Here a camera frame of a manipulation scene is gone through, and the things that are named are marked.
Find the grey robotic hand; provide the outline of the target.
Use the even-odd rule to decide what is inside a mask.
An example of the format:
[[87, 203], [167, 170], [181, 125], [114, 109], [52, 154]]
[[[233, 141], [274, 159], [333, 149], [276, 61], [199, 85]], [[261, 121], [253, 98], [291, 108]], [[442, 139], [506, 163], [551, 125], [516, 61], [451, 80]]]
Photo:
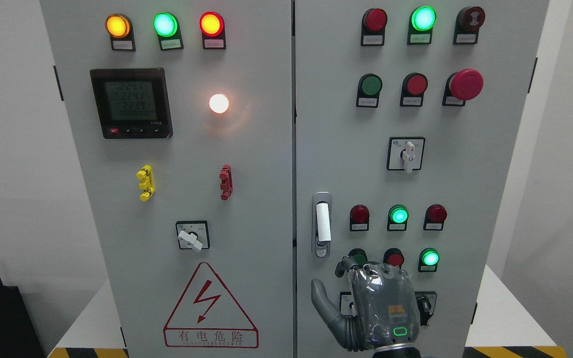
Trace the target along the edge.
[[320, 279], [311, 281], [311, 302], [338, 344], [351, 352], [411, 345], [420, 333], [420, 312], [408, 273], [385, 263], [357, 265], [344, 256], [337, 265], [347, 274], [357, 316], [344, 316], [328, 299]]

